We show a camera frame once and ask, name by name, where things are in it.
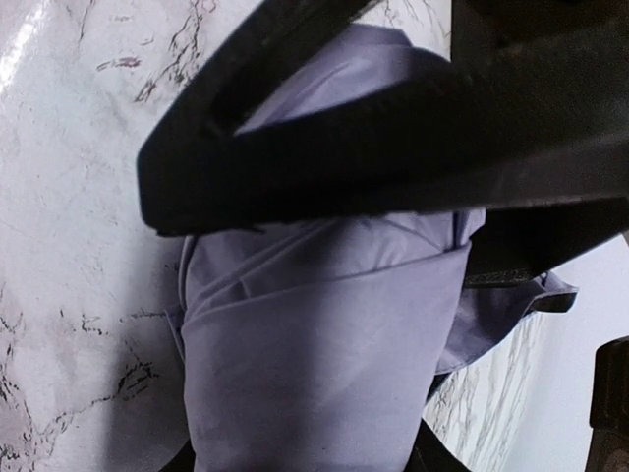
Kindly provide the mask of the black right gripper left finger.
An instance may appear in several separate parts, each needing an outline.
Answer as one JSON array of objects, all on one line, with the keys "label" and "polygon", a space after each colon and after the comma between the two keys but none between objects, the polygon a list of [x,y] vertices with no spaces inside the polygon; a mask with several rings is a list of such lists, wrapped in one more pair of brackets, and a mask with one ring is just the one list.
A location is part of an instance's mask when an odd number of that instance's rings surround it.
[{"label": "black right gripper left finger", "polygon": [[190,440],[187,440],[175,456],[159,469],[159,472],[193,472],[196,454]]}]

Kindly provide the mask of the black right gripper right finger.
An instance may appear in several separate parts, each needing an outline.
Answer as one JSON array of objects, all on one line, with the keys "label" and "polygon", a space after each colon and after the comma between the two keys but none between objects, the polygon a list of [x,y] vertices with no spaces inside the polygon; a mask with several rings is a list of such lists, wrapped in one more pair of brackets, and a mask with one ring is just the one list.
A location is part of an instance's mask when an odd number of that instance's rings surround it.
[{"label": "black right gripper right finger", "polygon": [[407,463],[407,472],[470,472],[422,422]]}]

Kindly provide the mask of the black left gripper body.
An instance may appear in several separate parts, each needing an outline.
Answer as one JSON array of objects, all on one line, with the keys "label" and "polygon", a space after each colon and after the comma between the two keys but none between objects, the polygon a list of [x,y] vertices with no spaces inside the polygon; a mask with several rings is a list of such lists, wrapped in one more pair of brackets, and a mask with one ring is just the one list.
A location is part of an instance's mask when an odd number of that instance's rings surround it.
[{"label": "black left gripper body", "polygon": [[163,236],[482,207],[470,275],[538,275],[628,227],[628,8],[246,132],[367,1],[264,1],[138,155]]}]

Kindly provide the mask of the lilac folding umbrella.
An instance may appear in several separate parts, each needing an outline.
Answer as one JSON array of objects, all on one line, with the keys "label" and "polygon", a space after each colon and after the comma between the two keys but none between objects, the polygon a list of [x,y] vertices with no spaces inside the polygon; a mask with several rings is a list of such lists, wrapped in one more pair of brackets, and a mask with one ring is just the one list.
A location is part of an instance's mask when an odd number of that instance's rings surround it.
[{"label": "lilac folding umbrella", "polygon": [[433,378],[577,291],[467,289],[481,209],[186,238],[180,308],[195,471],[401,471]]}]

